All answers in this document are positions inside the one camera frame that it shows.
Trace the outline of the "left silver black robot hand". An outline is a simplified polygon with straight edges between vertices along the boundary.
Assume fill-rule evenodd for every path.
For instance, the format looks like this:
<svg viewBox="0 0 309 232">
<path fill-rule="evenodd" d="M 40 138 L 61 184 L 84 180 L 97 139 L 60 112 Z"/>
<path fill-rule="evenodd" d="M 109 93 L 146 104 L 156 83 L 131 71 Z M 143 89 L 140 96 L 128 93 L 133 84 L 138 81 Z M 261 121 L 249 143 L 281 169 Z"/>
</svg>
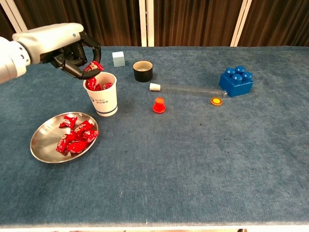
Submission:
<svg viewBox="0 0 309 232">
<path fill-rule="evenodd" d="M 83 71 L 87 63 L 83 45 L 93 50 L 93 61 L 100 63 L 101 46 L 90 37 L 79 23 L 60 23 L 30 29 L 12 35 L 28 53 L 30 64 L 51 63 L 55 68 L 79 80 L 90 79 L 99 69 Z"/>
</svg>

